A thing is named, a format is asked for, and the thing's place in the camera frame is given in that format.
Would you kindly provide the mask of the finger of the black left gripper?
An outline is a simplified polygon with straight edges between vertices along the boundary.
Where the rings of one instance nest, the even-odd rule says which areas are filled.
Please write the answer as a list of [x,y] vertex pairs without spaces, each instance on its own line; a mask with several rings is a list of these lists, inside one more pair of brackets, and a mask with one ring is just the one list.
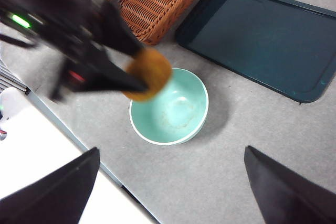
[[84,92],[91,91],[145,91],[146,84],[124,72],[110,61],[106,51],[91,49],[87,53],[88,72],[83,85]]
[[137,55],[143,49],[142,43],[121,17],[118,5],[108,0],[100,6],[94,41],[126,55]]

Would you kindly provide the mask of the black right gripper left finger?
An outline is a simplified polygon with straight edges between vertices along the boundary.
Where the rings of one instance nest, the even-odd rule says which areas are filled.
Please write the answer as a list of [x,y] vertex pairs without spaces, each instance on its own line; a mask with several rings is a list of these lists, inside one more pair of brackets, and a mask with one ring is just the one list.
[[78,223],[100,166],[94,147],[35,183],[1,199],[1,223]]

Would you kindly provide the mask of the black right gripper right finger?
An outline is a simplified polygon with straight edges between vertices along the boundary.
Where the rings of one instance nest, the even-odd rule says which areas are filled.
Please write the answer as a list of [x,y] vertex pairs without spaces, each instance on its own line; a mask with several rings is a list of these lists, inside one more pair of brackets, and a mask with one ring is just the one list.
[[335,193],[252,146],[244,163],[265,223],[335,223]]

